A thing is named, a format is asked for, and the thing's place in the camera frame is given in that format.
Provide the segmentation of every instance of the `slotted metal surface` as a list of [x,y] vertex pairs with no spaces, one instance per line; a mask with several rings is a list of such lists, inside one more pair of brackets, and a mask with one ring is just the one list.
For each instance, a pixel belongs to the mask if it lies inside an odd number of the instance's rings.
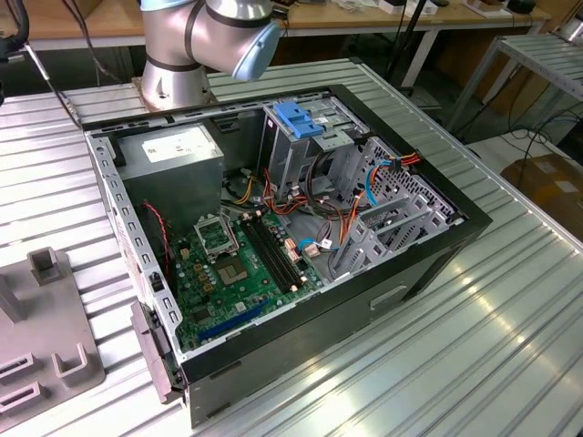
[[[345,84],[494,223],[423,295],[230,407],[198,435],[577,434],[580,243],[501,187],[365,66],[337,60],[271,68],[254,83],[224,75],[210,82],[223,101]],[[71,94],[85,119],[144,111],[131,86]],[[135,294],[82,135],[52,96],[11,98],[0,107],[0,262],[48,245],[71,258],[107,378],[5,435],[190,435],[179,403],[159,404],[131,330]]]
[[504,36],[498,44],[501,52],[583,99],[583,47],[554,35]]

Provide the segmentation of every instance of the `motherboard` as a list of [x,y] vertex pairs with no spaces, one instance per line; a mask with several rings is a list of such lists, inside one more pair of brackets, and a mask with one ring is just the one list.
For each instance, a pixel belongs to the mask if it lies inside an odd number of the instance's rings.
[[[183,321],[178,335],[189,350],[323,285],[309,261],[294,251],[275,214],[226,223],[227,229],[214,220],[204,232],[198,227],[170,243],[179,254],[177,301]],[[218,257],[209,256],[231,236],[236,250],[231,245]]]

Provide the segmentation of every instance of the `sticker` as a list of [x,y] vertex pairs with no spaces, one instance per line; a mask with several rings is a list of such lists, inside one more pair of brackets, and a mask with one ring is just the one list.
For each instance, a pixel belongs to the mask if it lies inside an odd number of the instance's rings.
[[332,247],[332,241],[330,239],[323,239],[320,241],[320,246],[322,246],[324,249],[329,249]]
[[571,184],[568,180],[557,180],[555,183],[565,193],[577,193],[578,192],[577,187],[575,187],[573,184]]
[[149,139],[142,144],[149,162],[195,155],[198,160],[215,156],[215,145],[200,127],[167,137]]
[[540,168],[541,170],[543,170],[545,173],[556,173],[557,169],[555,167],[553,167],[553,165],[550,162],[537,162],[537,167]]

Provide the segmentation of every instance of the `blue plastic clip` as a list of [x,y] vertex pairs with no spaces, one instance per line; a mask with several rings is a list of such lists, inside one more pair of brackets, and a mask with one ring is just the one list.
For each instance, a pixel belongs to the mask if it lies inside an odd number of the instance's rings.
[[314,123],[308,113],[301,109],[297,103],[276,103],[273,108],[281,121],[291,129],[297,138],[313,137],[324,131],[324,128]]

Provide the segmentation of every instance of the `cardboard box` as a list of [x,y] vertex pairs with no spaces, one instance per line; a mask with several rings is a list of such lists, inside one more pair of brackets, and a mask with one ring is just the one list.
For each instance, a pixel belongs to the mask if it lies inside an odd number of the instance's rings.
[[[75,0],[83,18],[87,18],[101,0]],[[25,0],[26,10],[30,15],[49,16],[51,18],[73,18],[61,0]]]
[[[517,186],[523,160],[502,171]],[[556,154],[529,158],[520,184],[528,198],[575,237],[583,241],[583,174]]]

